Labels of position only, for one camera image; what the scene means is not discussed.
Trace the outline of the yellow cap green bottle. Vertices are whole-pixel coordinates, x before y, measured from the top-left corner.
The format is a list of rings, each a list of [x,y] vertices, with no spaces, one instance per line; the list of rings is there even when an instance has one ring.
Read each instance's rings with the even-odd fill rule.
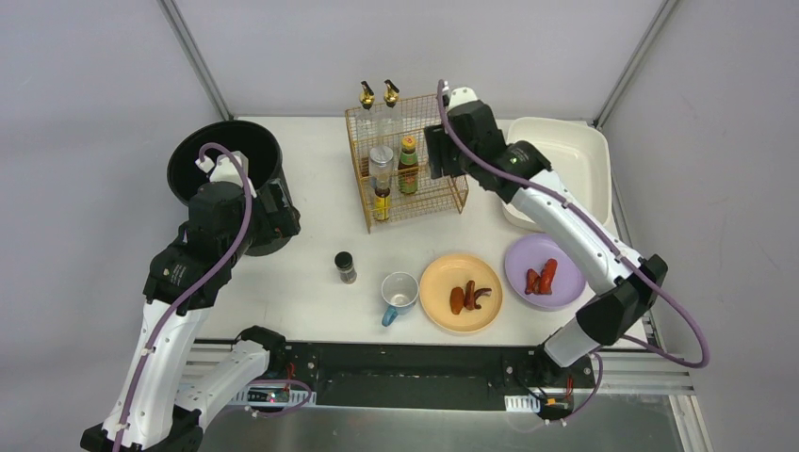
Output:
[[[412,195],[418,190],[417,142],[413,136],[406,136],[401,140],[400,145],[398,163],[399,191],[405,195]]]

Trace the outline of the small black cap jar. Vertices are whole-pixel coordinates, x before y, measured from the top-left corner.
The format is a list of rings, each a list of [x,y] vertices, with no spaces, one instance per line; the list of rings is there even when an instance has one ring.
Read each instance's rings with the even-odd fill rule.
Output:
[[[354,268],[352,255],[347,251],[340,251],[334,257],[334,264],[343,283],[354,283],[357,279],[357,272]]]

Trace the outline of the glass oil bottle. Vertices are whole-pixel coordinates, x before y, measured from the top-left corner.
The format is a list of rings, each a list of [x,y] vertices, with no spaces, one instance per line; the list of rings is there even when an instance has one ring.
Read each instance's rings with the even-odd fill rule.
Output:
[[[394,141],[403,131],[403,117],[398,107],[400,90],[391,79],[385,79],[383,94],[384,107],[378,120],[378,132],[381,143],[394,147]]]

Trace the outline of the silver lid spice jar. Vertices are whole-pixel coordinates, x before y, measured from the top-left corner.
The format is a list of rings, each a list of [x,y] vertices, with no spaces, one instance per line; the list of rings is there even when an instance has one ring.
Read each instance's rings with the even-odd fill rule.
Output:
[[[391,177],[394,168],[394,151],[386,145],[370,149],[368,154],[368,173],[375,195],[390,195]]]

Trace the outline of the glass bottle with brown sauce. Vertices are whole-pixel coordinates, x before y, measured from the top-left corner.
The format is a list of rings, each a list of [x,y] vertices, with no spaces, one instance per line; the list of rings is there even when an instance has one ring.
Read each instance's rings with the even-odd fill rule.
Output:
[[[355,114],[355,141],[360,154],[358,158],[359,176],[369,175],[369,153],[378,144],[377,120],[374,106],[375,95],[366,80],[360,82],[362,91],[359,95],[360,108]]]

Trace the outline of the small yellow label bottle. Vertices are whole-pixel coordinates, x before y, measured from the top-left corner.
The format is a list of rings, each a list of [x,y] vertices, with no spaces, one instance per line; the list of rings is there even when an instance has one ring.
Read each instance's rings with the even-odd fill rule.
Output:
[[[376,221],[387,221],[390,218],[391,189],[389,186],[376,186],[374,189],[373,217]]]

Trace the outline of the purple plate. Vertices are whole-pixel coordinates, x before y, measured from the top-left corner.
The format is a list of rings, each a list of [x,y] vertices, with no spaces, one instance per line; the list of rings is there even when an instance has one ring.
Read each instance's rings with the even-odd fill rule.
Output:
[[[529,268],[540,271],[548,259],[555,259],[558,268],[552,294],[526,295],[525,275]],[[560,311],[577,300],[586,280],[576,264],[547,234],[528,234],[515,242],[504,255],[504,272],[512,290],[528,304],[544,311]]]

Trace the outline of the blue white mug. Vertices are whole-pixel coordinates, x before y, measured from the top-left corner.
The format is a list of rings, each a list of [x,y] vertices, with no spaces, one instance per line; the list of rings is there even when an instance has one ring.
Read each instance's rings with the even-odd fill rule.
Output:
[[[386,303],[381,324],[389,327],[398,317],[407,314],[416,305],[419,284],[409,273],[394,272],[384,278],[381,295]]]

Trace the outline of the yellow plate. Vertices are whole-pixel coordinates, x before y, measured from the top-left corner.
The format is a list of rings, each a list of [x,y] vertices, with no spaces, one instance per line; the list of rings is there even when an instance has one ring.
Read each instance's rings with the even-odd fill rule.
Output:
[[[478,298],[480,309],[463,308],[456,315],[450,308],[451,290],[461,287],[465,292],[469,281],[475,283],[475,289],[487,288],[491,293]],[[455,253],[434,260],[423,272],[419,290],[421,307],[428,318],[441,329],[454,333],[485,330],[497,319],[503,302],[497,273],[471,254]]]

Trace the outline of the red sausage pieces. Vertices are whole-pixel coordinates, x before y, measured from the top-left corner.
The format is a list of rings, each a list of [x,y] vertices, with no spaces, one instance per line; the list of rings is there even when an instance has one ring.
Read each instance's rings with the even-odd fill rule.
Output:
[[[557,268],[558,262],[555,259],[548,259],[540,271],[529,268],[525,275],[524,293],[526,295],[551,295]]]

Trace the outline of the brown sausage pieces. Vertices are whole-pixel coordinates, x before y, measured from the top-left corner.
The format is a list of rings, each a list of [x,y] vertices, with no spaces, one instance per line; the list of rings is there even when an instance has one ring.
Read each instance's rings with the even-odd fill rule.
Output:
[[[478,287],[475,281],[468,281],[464,287],[456,286],[449,293],[449,308],[454,315],[462,310],[480,310],[480,298],[489,297],[493,293],[490,287]]]

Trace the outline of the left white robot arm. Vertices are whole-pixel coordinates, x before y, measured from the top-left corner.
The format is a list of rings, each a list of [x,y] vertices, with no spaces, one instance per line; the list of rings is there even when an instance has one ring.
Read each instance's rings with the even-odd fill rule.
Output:
[[[137,351],[111,414],[86,429],[87,451],[196,451],[210,422],[250,381],[287,373],[285,337],[253,326],[187,394],[179,382],[200,327],[234,266],[271,254],[300,231],[283,180],[258,188],[234,182],[198,186],[188,220],[153,258],[143,294]]]

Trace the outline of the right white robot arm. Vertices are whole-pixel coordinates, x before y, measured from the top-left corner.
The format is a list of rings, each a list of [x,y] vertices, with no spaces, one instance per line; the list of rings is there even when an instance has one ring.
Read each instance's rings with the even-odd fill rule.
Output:
[[[644,259],[574,200],[550,161],[531,143],[507,143],[489,105],[455,96],[437,100],[441,122],[425,130],[431,176],[468,174],[538,224],[595,292],[543,343],[544,361],[565,368],[616,343],[651,308],[667,270]]]

